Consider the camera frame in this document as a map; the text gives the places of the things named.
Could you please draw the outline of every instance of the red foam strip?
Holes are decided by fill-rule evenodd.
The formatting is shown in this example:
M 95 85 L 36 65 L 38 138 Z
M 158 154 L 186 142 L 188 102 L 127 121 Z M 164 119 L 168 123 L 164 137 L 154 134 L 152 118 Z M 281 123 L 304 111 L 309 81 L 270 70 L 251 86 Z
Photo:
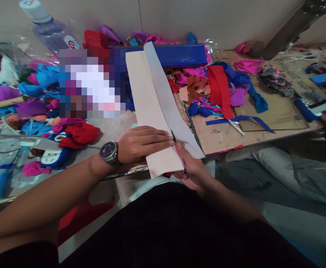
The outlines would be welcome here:
M 210 87 L 211 87 L 211 95 L 212 96 L 212 82 L 220 91 L 221 101 L 220 104 L 215 104 L 211 102 L 210 97 L 210 103 L 211 105 L 221 105 L 223 109 L 223 115 L 225 119 L 234 119 L 234 113 L 231 108 L 231 100 L 230 100 L 230 91 L 229 91 L 229 82 L 227 80 L 227 76 L 225 73 L 225 70 L 222 66 L 209 66 L 208 67 L 208 73 L 209 73 L 209 81 L 210 81 Z
M 219 70 L 220 68 L 224 70 L 222 66 L 208 66 L 209 82 L 211 88 L 211 94 L 210 94 L 211 105 L 221 105 L 221 91 L 212 71 L 213 69 Z

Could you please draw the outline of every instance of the dark fabric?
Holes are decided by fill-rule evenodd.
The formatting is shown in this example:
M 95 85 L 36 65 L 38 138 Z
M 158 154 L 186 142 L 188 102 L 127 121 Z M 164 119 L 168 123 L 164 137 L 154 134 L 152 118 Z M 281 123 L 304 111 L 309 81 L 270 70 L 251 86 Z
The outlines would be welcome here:
M 4 254 L 0 259 L 13 265 Z M 26 258 L 28 251 L 16 254 Z M 238 226 L 177 183 L 156 186 L 123 208 L 60 266 L 315 267 L 268 224 Z
M 59 267 L 58 249 L 51 242 L 32 242 L 0 254 L 0 267 Z

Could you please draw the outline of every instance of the bottle cap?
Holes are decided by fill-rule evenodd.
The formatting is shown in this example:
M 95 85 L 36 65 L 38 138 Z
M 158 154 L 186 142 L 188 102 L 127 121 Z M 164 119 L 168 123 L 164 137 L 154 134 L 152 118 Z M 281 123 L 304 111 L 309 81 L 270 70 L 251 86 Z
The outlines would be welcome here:
M 35 23 L 45 23 L 52 19 L 45 7 L 38 0 L 24 0 L 19 2 L 19 6 Z

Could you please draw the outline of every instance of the white wall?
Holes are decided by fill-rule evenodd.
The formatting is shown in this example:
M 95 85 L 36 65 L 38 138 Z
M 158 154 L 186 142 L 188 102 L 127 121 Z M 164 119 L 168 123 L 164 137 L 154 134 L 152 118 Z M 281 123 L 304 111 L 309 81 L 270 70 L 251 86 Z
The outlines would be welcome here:
M 30 19 L 19 1 L 0 0 L 0 33 L 35 40 Z M 42 0 L 49 13 L 66 24 L 72 19 L 76 35 L 85 29 L 110 25 L 121 40 L 134 30 L 165 38 L 185 38 L 193 31 L 199 40 L 212 38 L 232 49 L 253 38 L 268 42 L 302 6 L 304 0 Z M 326 15 L 302 34 L 300 42 L 326 42 Z M 43 49 L 41 44 L 36 48 Z

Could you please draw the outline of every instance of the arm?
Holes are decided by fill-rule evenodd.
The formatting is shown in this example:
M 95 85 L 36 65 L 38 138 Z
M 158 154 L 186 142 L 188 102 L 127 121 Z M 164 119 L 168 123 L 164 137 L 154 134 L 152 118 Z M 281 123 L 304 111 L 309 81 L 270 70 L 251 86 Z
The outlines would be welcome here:
M 118 160 L 128 167 L 172 144 L 165 131 L 133 128 L 118 142 Z M 115 171 L 96 154 L 19 196 L 0 213 L 0 253 L 34 241 L 56 243 L 58 229 L 54 223 Z
M 200 159 L 194 159 L 180 143 L 176 143 L 176 149 L 184 160 L 186 173 L 176 172 L 174 175 L 188 188 L 195 190 L 204 201 L 228 214 L 237 223 L 244 224 L 253 220 L 268 223 L 253 203 L 213 178 Z

